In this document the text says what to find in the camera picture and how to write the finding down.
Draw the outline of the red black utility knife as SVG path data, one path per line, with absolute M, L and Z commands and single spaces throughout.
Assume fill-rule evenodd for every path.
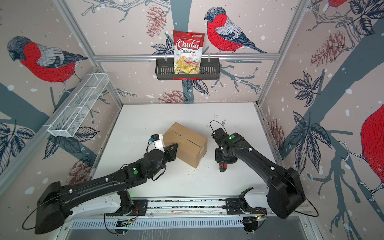
M 226 163 L 219 163 L 219 170 L 221 173 L 225 172 L 227 170 L 227 164 Z

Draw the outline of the brown cardboard express box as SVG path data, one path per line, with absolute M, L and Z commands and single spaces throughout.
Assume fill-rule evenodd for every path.
M 166 146 L 178 144 L 177 158 L 197 168 L 207 152 L 208 139 L 175 122 L 164 134 Z

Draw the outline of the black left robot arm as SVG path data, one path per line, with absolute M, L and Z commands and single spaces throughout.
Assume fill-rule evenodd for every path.
M 163 150 L 153 149 L 134 163 L 124 164 L 110 174 L 88 182 L 62 186 L 54 182 L 47 186 L 37 201 L 36 223 L 32 228 L 36 235 L 49 233 L 61 227 L 73 214 L 73 208 L 100 196 L 120 193 L 123 209 L 130 200 L 128 189 L 142 185 L 148 179 L 153 181 L 162 176 L 167 163 L 176 159 L 178 144 L 172 144 Z

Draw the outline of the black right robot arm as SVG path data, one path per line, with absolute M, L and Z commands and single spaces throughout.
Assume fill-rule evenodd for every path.
M 297 208 L 309 199 L 304 194 L 300 176 L 296 170 L 285 169 L 270 161 L 238 133 L 229 135 L 219 128 L 213 131 L 212 138 L 218 145 L 215 149 L 215 161 L 219 163 L 220 172 L 225 172 L 227 165 L 236 163 L 238 159 L 242 160 L 266 183 L 267 203 L 276 216 L 286 219 L 293 212 L 313 218 L 319 216 L 317 208 L 314 208 L 315 215 L 297 211 Z

